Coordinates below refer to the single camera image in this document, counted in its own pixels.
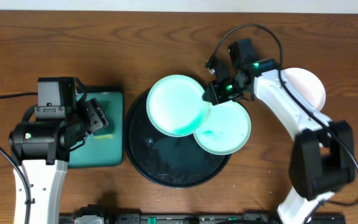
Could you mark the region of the green yellow sponge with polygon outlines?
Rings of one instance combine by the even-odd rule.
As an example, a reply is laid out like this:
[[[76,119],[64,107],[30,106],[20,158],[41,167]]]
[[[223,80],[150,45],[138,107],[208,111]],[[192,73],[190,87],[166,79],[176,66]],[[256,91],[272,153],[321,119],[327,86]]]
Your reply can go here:
[[[95,139],[109,139],[109,138],[113,138],[114,137],[114,132],[113,131],[96,131],[93,134],[93,137]]]

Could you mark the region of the teal plate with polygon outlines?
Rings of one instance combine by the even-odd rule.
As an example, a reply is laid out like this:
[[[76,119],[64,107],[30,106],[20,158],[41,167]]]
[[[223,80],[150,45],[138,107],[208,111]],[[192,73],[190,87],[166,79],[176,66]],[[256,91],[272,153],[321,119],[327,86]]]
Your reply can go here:
[[[210,106],[206,119],[194,132],[207,152],[228,155],[241,149],[250,137],[251,120],[245,108],[233,101]]]
[[[185,75],[170,75],[149,91],[146,111],[152,125],[171,137],[193,134],[203,123],[209,103],[202,99],[204,88]]]

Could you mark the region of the white round plate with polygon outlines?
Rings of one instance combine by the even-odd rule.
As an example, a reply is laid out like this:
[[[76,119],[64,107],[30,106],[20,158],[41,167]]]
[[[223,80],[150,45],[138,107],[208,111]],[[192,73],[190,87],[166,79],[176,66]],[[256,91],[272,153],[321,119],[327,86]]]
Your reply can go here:
[[[304,68],[287,68],[284,72],[297,92],[321,111],[326,101],[326,91],[321,80]]]

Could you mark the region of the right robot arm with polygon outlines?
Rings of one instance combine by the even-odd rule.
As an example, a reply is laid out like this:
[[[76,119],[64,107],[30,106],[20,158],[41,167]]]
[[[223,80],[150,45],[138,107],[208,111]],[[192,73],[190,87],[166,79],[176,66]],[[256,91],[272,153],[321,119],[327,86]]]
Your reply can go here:
[[[210,58],[216,76],[203,100],[220,105],[250,93],[267,105],[293,139],[289,176],[292,188],[269,223],[306,223],[318,207],[354,181],[353,133],[346,121],[334,122],[316,109],[288,80],[273,59],[234,59],[232,76],[224,62]]]

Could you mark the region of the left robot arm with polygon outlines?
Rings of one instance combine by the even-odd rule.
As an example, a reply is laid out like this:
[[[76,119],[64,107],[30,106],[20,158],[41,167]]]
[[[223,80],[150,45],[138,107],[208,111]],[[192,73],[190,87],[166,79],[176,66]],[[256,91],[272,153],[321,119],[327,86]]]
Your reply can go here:
[[[57,223],[70,154],[109,124],[100,103],[38,102],[10,133],[14,172],[14,223]]]

